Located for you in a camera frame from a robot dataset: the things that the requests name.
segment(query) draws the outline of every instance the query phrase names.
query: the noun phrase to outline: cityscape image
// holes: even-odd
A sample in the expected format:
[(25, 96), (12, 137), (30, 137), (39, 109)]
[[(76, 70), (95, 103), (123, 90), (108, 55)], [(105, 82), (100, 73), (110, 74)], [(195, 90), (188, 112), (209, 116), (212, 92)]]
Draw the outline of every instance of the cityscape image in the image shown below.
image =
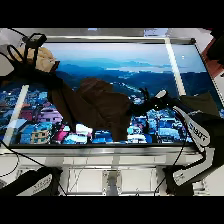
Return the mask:
[[(139, 43), (46, 43), (57, 61), (56, 75), (74, 91), (80, 81), (97, 77), (126, 94), (135, 104), (144, 102), (139, 88), (150, 97), (167, 90), (178, 98), (178, 91), (165, 44)], [(210, 92), (224, 118), (223, 105), (194, 45), (172, 45), (186, 94)], [(47, 89), (30, 85), (19, 118), (10, 123), (22, 83), (0, 89), (0, 139), (7, 128), (14, 128), (11, 144), (110, 144), (108, 130), (93, 130), (81, 123), (72, 132), (68, 123), (47, 99)], [(181, 143), (186, 137), (182, 123), (170, 109), (150, 110), (147, 116), (133, 116), (125, 143)]]

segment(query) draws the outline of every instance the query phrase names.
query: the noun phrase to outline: black wire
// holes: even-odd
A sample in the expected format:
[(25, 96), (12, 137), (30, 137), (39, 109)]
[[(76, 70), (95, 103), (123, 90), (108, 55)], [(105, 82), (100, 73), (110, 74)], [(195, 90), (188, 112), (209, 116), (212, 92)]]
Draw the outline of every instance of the black wire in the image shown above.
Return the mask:
[(18, 34), (24, 36), (24, 37), (27, 37), (24, 33), (21, 33), (21, 32), (19, 32), (18, 30), (15, 30), (15, 29), (13, 29), (13, 28), (7, 28), (7, 29), (12, 30), (12, 31), (14, 31), (14, 32), (16, 32), (16, 33), (18, 33)]
[[(36, 161), (36, 160), (30, 158), (29, 156), (26, 156), (26, 155), (24, 155), (24, 154), (22, 154), (22, 153), (19, 153), (19, 152), (16, 152), (16, 151), (12, 150), (12, 149), (11, 149), (9, 146), (7, 146), (2, 140), (0, 140), (0, 142), (1, 142), (1, 143), (2, 143), (2, 144), (3, 144), (9, 151), (13, 152), (14, 154), (16, 154), (16, 155), (20, 155), (20, 156), (22, 156), (22, 157), (25, 157), (25, 158), (27, 158), (27, 159), (33, 161), (34, 163), (37, 163), (37, 164), (40, 165), (40, 166), (46, 167), (46, 168), (48, 168), (48, 169), (51, 169), (51, 167), (45, 166), (44, 164), (39, 163), (38, 161)], [(56, 178), (56, 176), (54, 175), (54, 172), (52, 172), (52, 175), (54, 176), (54, 178), (55, 178), (56, 181), (58, 182), (58, 185), (60, 186), (60, 188), (61, 188), (61, 190), (63, 191), (63, 193), (65, 194), (65, 196), (67, 196), (67, 194), (66, 194), (66, 192), (64, 191), (63, 187), (61, 186), (59, 180), (58, 180), (58, 179)]]
[[(12, 154), (12, 153), (4, 153), (4, 154), (0, 154), (0, 156), (6, 155), (6, 154)], [(0, 178), (1, 178), (1, 177), (8, 176), (9, 174), (13, 173), (13, 172), (17, 169), (17, 167), (18, 167), (18, 165), (19, 165), (19, 156), (18, 156), (17, 154), (16, 154), (16, 156), (17, 156), (17, 163), (16, 163), (16, 166), (15, 166), (15, 167), (13, 168), (13, 170), (10, 171), (9, 173), (4, 174), (4, 175), (1, 175)]]
[[(181, 150), (180, 150), (180, 152), (179, 152), (179, 155), (177, 156), (175, 162), (173, 163), (171, 169), (175, 166), (175, 164), (177, 163), (178, 159), (180, 158), (180, 155), (181, 155), (181, 153), (182, 153), (182, 151), (183, 151), (183, 149), (184, 149), (184, 146), (185, 146), (186, 142), (187, 142), (187, 132), (186, 132), (186, 138), (184, 139), (184, 144), (183, 144), (183, 146), (182, 146), (182, 148), (181, 148)], [(160, 182), (160, 184), (156, 187), (156, 189), (155, 189), (155, 191), (154, 191), (154, 196), (156, 196), (156, 191), (159, 189), (159, 187), (162, 185), (162, 183), (164, 182), (165, 179), (166, 179), (166, 177), (164, 177), (164, 178), (162, 179), (162, 181)]]

